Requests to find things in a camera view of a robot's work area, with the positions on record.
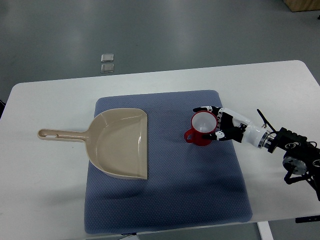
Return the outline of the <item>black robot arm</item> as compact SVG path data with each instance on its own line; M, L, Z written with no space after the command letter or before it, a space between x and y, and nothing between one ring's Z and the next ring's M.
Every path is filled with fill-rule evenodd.
M271 132L266 133L261 146L269 153L279 148L285 151L282 165L287 171L284 176L286 184L306 181L320 197L320 149L315 141L309 141L307 137L298 135L284 127L280 130L275 128L258 109L262 118L263 127L270 127Z

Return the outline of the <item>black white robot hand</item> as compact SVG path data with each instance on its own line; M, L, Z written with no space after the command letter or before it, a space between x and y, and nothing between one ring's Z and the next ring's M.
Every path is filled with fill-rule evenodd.
M204 139L212 141L234 140L238 143L248 143L257 148L262 148L267 132L264 127L256 126L250 119L228 108L215 106L202 106L193 109L194 113L209 111L217 118L215 132L205 134Z

